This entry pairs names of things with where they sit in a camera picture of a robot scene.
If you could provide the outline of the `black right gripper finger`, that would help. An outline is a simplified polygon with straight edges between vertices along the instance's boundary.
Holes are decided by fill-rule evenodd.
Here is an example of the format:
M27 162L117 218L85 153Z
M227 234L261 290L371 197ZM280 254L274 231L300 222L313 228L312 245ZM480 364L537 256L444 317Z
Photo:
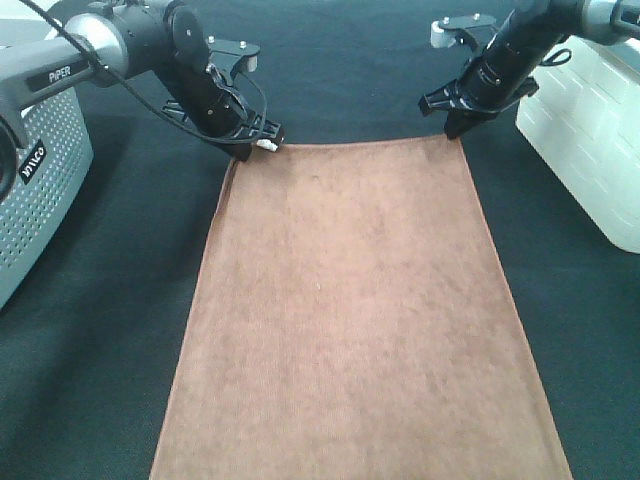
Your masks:
M462 136L466 132L471 129L481 125L482 123L487 121L487 117L485 115L480 114L463 114L459 120L459 132L458 135Z
M444 125L448 139L459 138L465 131L465 116L461 112L449 112Z

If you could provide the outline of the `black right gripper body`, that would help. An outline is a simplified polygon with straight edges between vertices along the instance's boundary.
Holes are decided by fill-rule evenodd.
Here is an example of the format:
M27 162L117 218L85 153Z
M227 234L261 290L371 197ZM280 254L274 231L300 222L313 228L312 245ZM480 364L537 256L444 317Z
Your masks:
M424 94L419 109L423 116L437 110L497 114L538 90L531 76L538 64L535 47L486 47L458 78Z

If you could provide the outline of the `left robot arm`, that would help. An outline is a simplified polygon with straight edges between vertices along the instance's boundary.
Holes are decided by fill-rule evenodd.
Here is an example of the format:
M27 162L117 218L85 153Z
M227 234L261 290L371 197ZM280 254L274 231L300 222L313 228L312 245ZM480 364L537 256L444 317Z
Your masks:
M28 145L22 111L83 81L120 84L136 99L130 79L153 72L172 98L150 112L187 134L245 161L253 147L276 151L285 133L253 110L235 87L257 67L260 48L204 32L184 1L95 1L59 24L35 2L27 7L56 34L1 51L1 195L19 171Z

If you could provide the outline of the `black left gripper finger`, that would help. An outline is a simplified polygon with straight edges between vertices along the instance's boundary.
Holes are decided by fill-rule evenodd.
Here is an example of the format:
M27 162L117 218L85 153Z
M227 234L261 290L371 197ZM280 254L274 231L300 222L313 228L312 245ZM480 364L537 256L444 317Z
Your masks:
M251 156L250 143L228 143L223 145L223 150L238 161L246 162Z
M264 143L267 146L280 146L284 142L283 135L275 135L264 139Z

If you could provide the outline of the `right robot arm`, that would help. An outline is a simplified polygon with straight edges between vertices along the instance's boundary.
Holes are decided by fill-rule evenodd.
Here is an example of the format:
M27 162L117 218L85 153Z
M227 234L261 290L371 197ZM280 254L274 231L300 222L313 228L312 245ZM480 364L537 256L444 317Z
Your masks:
M637 1L518 1L498 25L491 15L444 17L431 25L431 45L465 45L472 56L460 74L422 95L423 116L448 113L444 133L455 139L534 95L531 73L549 66L556 45L576 36L601 45L639 37Z

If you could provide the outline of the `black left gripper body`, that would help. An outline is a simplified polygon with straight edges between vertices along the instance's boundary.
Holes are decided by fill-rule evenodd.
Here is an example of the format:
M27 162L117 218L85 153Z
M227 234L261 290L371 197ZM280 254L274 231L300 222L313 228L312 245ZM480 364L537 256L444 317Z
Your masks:
M202 71L178 64L163 68L160 82L171 94L162 112L181 124L192 123L216 146L267 146L265 138L281 135L281 125L252 109L228 73L212 63Z

